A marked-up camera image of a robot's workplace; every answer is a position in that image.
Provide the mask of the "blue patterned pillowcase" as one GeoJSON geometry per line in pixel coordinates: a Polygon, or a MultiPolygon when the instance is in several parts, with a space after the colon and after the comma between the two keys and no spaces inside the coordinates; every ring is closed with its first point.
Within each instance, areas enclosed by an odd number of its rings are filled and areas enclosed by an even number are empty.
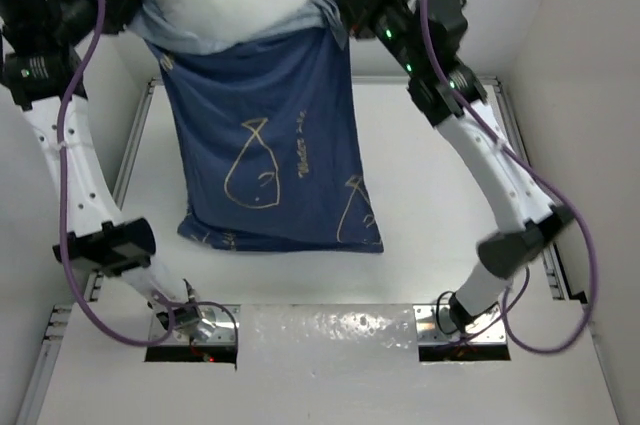
{"type": "Polygon", "coordinates": [[[159,64],[186,182],[178,233],[220,250],[381,253],[336,0],[234,45],[141,1],[130,30],[159,64]]]}

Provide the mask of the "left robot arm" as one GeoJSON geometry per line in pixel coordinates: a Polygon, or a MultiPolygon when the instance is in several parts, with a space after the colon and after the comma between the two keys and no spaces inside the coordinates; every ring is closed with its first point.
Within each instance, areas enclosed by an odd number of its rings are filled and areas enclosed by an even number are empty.
{"type": "Polygon", "coordinates": [[[59,235],[53,251],[69,279],[77,269],[128,284],[147,301],[166,336],[192,338],[203,313],[195,292],[155,257],[144,218],[126,221],[100,167],[83,83],[87,57],[76,47],[87,35],[125,30],[141,0],[1,0],[1,84],[21,109],[45,157],[59,195],[59,235]]]}

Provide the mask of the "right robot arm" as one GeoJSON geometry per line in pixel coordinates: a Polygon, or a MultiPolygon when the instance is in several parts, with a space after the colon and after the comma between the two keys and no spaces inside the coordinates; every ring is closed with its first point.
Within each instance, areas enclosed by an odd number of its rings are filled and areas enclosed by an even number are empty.
{"type": "Polygon", "coordinates": [[[573,221],[510,145],[474,72],[457,52],[468,21],[466,0],[336,0],[346,31],[378,39],[409,76],[408,93],[430,125],[454,148],[489,203],[497,230],[477,246],[478,262],[448,302],[455,331],[489,311],[513,276],[573,221]]]}

